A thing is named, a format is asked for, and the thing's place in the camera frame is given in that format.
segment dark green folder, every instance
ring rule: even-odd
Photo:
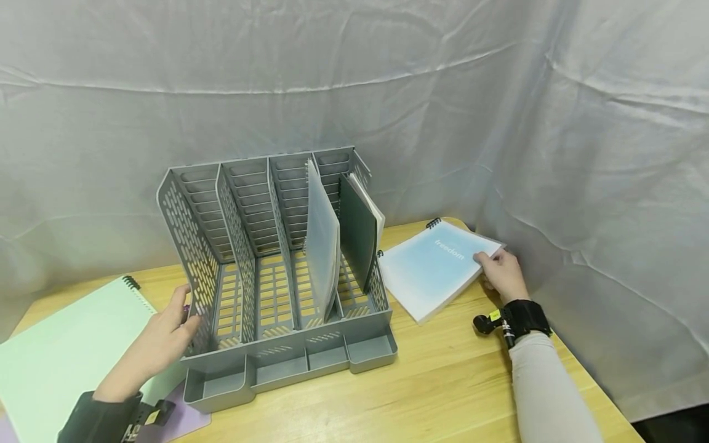
[[[343,174],[340,175],[340,247],[354,279],[363,292],[369,290],[376,254],[376,217]]]

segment left hand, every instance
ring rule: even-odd
[[[94,392],[94,400],[122,403],[182,356],[200,322],[200,317],[193,315],[181,325],[182,307],[188,292],[189,285],[175,288],[165,310],[150,318],[145,329],[101,382]]]

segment white sleeve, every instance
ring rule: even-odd
[[[552,341],[542,333],[510,349],[517,421],[523,443],[603,442],[591,411]]]

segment organizer compartment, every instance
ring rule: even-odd
[[[379,266],[368,293],[342,257],[335,308],[316,316],[306,252],[306,163],[339,214],[339,177],[369,170],[353,147],[170,169],[158,205],[203,320],[183,362],[185,401],[203,412],[263,391],[396,356]]]

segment wooden table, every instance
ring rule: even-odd
[[[451,223],[464,227],[458,220]],[[382,249],[420,232],[425,222],[384,230]],[[131,275],[159,310],[175,286],[186,282],[181,266]],[[36,301],[15,333],[114,279],[76,284]],[[391,329],[398,359],[363,374],[349,371],[260,393],[237,408],[212,415],[208,427],[187,442],[517,442],[519,441],[506,349],[495,336],[478,337],[471,321],[494,304],[479,282],[424,326],[393,306]],[[642,442],[586,370],[556,335],[554,345],[593,411],[607,443]]]

